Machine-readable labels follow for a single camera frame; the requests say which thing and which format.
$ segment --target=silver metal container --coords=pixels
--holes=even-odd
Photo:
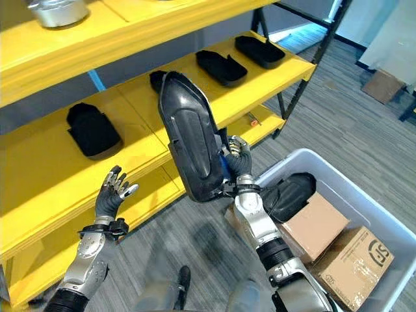
[[[89,13],[83,0],[33,0],[28,8],[44,27],[69,25]]]

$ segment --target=robotic arm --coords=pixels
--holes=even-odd
[[[240,137],[229,139],[229,150],[222,151],[235,183],[234,215],[248,242],[267,271],[278,312],[332,312],[334,308],[319,284],[295,257],[272,219],[263,209],[259,187],[252,177],[252,158],[247,143]]]
[[[80,231],[77,255],[44,311],[84,311],[107,277],[118,238],[129,231],[123,218],[115,220],[118,208],[138,189],[137,184],[123,183],[126,174],[118,177],[121,171],[115,166],[107,174],[96,200],[96,219]]]

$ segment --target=yellow shelf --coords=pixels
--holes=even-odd
[[[24,1],[2,1],[1,103],[273,0],[87,0],[91,14],[73,27],[45,29]]]
[[[262,36],[251,31],[244,32],[242,35],[254,36],[265,41]],[[155,70],[175,70],[184,73],[208,97],[218,127],[225,127],[293,83],[301,79],[308,80],[311,77],[315,65],[283,48],[281,49],[286,52],[286,56],[280,65],[273,70],[265,70],[235,49],[234,38],[207,47],[206,50],[215,51],[225,57],[230,54],[248,70],[245,82],[236,88],[224,88],[218,84],[198,67],[194,53]],[[117,89],[147,122],[149,128],[163,144],[167,146],[169,139],[157,110],[158,95],[151,89],[149,74],[146,73],[133,78],[117,86]],[[144,105],[147,103],[154,103],[153,109],[144,109]]]
[[[252,127],[248,117],[244,116],[229,127],[231,135],[241,135],[250,145],[284,124],[281,118],[263,106],[256,107],[252,114],[262,125]],[[173,161],[141,177],[138,183],[137,194],[122,205],[118,215],[125,218],[130,229],[185,193]],[[77,231],[93,219],[94,210],[89,209],[9,260],[5,274],[12,307],[24,304],[63,277],[76,254]]]
[[[8,259],[93,206],[102,179],[115,164],[138,179],[170,158],[116,89],[84,101],[109,117],[123,149],[103,161],[87,159],[67,132],[69,107],[1,137],[6,182],[0,193],[1,258]]]
[[[212,80],[199,69],[194,54],[160,68],[183,72],[201,87],[219,127],[300,79],[308,79],[315,69],[289,52],[276,69],[262,69],[236,51],[233,41],[231,38],[208,49],[231,54],[248,69],[246,81],[237,88],[224,88]],[[4,260],[93,206],[100,179],[115,164],[122,166],[130,179],[138,179],[171,158],[157,109],[158,95],[151,89],[148,73],[83,101],[109,117],[125,148],[104,161],[88,160],[67,133],[69,107],[3,136],[7,165],[3,162],[1,171],[7,183],[0,193],[0,257]]]
[[[252,109],[251,113],[259,120],[258,125],[252,127],[248,115],[245,115],[227,127],[228,135],[239,135],[253,146],[274,130],[281,129],[285,125],[285,120],[262,105]]]

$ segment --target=storage bin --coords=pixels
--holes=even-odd
[[[416,270],[416,235],[310,149],[292,152],[260,175],[257,184],[265,187],[297,172],[313,174],[317,180],[317,191],[351,220],[348,227],[366,226],[395,256],[359,309],[360,312],[389,311]]]

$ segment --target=cardboard box on floor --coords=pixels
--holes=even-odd
[[[404,83],[386,71],[378,70],[369,82],[365,84],[362,91],[372,96],[377,101],[387,104],[404,86]]]
[[[393,261],[366,227],[347,229],[310,271],[342,306],[356,312]]]
[[[349,220],[318,192],[289,221],[278,224],[283,239],[303,263],[315,261]]]

